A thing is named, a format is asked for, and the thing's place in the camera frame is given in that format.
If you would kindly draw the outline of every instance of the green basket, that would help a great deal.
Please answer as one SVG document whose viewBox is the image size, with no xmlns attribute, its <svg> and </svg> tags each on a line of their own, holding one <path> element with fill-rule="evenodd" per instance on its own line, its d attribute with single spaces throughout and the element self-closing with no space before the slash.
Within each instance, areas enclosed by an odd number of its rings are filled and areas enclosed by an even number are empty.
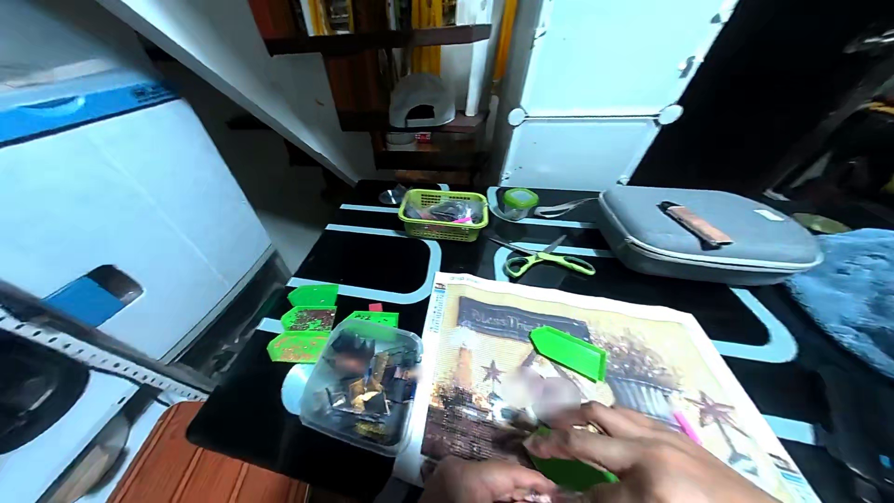
<svg viewBox="0 0 894 503">
<path fill-rule="evenodd" d="M 484 204 L 485 217 L 477 224 L 454 224 L 453 222 L 436 222 L 421 218 L 410 218 L 403 214 L 407 202 L 412 202 L 420 208 L 428 208 L 447 200 L 477 200 Z M 428 239 L 451 239 L 453 241 L 475 241 L 478 239 L 478 231 L 487 226 L 487 217 L 490 211 L 487 208 L 487 198 L 474 192 L 429 191 L 426 189 L 413 189 L 403 196 L 398 218 L 403 221 L 407 234 Z"/>
</svg>

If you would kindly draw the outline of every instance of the white cabinet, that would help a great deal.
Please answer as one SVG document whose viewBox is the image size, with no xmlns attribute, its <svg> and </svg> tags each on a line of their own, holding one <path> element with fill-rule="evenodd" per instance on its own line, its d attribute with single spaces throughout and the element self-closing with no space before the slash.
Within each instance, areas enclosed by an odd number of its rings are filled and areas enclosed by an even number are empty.
<svg viewBox="0 0 894 503">
<path fill-rule="evenodd" d="M 657 133 L 648 118 L 527 120 L 512 134 L 508 157 L 516 164 L 504 175 L 518 187 L 610 187 L 633 173 Z"/>
<path fill-rule="evenodd" d="M 186 102 L 0 149 L 0 277 L 40 298 L 105 264 L 143 294 L 99 329 L 161 358 L 270 246 Z"/>
<path fill-rule="evenodd" d="M 625 183 L 734 4 L 520 2 L 496 119 L 500 184 Z"/>
</svg>

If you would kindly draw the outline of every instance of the black sign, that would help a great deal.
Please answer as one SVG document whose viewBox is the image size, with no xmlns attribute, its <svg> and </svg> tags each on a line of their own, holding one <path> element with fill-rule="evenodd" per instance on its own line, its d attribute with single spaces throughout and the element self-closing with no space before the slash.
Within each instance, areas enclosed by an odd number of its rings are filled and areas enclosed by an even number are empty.
<svg viewBox="0 0 894 503">
<path fill-rule="evenodd" d="M 590 341 L 586 323 L 564 316 L 552 316 L 524 311 L 514 307 L 485 304 L 468 297 L 460 297 L 457 324 L 495 337 L 506 337 L 528 342 L 531 330 L 549 326 L 568 332 L 581 340 Z"/>
</svg>

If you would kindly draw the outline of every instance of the blue fuzzy cloth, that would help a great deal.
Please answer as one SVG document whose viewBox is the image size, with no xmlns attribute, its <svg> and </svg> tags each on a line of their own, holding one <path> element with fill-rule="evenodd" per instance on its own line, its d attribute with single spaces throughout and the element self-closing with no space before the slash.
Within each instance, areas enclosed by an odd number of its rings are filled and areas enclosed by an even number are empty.
<svg viewBox="0 0 894 503">
<path fill-rule="evenodd" d="M 825 261 L 786 285 L 817 325 L 894 379 L 894 231 L 860 229 L 818 239 Z"/>
</svg>

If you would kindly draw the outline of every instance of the diamond painting pen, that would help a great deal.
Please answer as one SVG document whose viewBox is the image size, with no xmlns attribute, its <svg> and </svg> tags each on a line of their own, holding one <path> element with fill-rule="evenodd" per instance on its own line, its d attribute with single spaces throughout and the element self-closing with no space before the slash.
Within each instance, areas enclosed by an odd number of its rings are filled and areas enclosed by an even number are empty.
<svg viewBox="0 0 894 503">
<path fill-rule="evenodd" d="M 686 419 L 686 416 L 683 415 L 682 412 L 675 411 L 673 413 L 673 418 L 677 420 L 677 424 L 683 429 L 683 432 L 686 433 L 687 437 L 690 437 L 696 444 L 702 445 L 702 440 L 698 438 L 696 429 L 692 427 L 692 424 L 689 423 L 689 420 Z"/>
</svg>

